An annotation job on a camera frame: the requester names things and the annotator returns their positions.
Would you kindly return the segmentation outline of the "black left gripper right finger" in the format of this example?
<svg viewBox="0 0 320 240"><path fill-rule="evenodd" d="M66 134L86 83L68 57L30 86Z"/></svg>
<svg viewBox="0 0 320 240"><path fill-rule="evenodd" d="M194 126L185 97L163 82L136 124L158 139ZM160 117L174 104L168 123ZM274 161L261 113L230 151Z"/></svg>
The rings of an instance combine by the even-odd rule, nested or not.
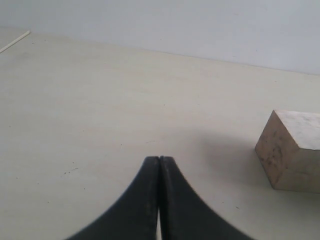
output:
<svg viewBox="0 0 320 240"><path fill-rule="evenodd" d="M193 190L173 157L161 156L158 187L163 240L250 240Z"/></svg>

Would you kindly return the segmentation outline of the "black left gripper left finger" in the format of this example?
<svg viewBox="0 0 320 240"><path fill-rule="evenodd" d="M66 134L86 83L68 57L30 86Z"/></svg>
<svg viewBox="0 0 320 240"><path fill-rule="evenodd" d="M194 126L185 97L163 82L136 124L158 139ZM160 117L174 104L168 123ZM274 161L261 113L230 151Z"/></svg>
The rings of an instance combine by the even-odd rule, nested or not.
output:
<svg viewBox="0 0 320 240"><path fill-rule="evenodd" d="M99 218L70 240L155 240L158 221L160 159L148 156L119 197Z"/></svg>

